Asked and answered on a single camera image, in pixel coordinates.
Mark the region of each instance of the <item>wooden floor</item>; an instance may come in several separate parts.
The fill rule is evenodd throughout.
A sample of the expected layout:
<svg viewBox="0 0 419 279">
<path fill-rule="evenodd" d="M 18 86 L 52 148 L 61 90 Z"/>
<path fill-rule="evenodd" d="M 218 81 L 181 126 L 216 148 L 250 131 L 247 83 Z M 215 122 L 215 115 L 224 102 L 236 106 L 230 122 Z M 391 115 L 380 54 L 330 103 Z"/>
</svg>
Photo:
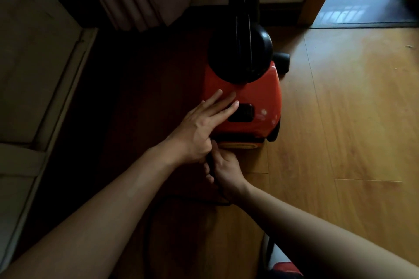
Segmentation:
<svg viewBox="0 0 419 279">
<path fill-rule="evenodd" d="M 269 33 L 275 50 L 291 53 L 291 68 L 281 81 L 277 141 L 238 153 L 246 178 L 419 265 L 419 29 Z M 199 102 L 210 35 L 178 33 L 133 58 L 98 188 L 164 139 Z M 158 198 L 167 194 L 216 198 L 196 165 L 177 170 Z M 144 269 L 154 278 L 251 279 L 262 236 L 237 207 L 169 199 L 148 211 L 113 273 L 121 279 L 142 278 Z"/>
</svg>

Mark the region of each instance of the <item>red vacuum cleaner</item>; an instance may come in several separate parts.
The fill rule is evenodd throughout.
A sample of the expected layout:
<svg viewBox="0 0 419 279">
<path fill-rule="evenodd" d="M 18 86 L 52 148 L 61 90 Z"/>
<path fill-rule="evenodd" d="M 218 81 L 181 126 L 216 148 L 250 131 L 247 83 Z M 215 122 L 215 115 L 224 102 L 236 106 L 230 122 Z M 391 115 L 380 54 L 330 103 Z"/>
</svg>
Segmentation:
<svg viewBox="0 0 419 279">
<path fill-rule="evenodd" d="M 259 22 L 259 0 L 228 0 L 228 16 L 214 33 L 202 99 L 217 89 L 236 91 L 237 111 L 213 131 L 222 148 L 253 149 L 275 141 L 281 122 L 278 74 L 290 69 L 290 55 L 273 53 L 269 34 Z"/>
</svg>

